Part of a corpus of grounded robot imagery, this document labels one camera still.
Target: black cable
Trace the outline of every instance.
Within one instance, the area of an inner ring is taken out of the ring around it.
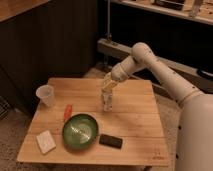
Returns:
[[[210,81],[213,81],[213,73],[207,73],[201,69],[197,70],[197,74],[205,79],[208,79]]]

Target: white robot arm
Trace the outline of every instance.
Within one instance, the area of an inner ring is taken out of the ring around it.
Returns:
[[[144,43],[113,67],[102,85],[104,110],[111,107],[112,89],[142,67],[148,68],[182,109],[176,171],[213,170],[213,95],[205,94],[162,63]]]

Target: green bowl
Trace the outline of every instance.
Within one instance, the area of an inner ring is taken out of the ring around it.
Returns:
[[[84,113],[71,117],[63,127],[63,141],[71,150],[86,149],[98,135],[96,120]]]

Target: clear plastic cup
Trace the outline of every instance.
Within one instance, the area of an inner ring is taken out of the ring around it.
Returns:
[[[54,88],[50,85],[42,85],[36,90],[36,96],[47,106],[55,104]]]

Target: wooden table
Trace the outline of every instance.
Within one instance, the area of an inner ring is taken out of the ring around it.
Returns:
[[[51,78],[56,104],[52,108],[38,105],[30,128],[18,154],[19,162],[70,163],[101,165],[168,166],[165,136],[150,81],[128,80],[113,90],[113,109],[103,112],[102,79]],[[87,150],[68,152],[62,142],[63,113],[73,105],[73,115],[89,113],[99,124],[99,134],[123,138],[122,149],[96,142]],[[50,130],[56,148],[42,155],[36,135]]]

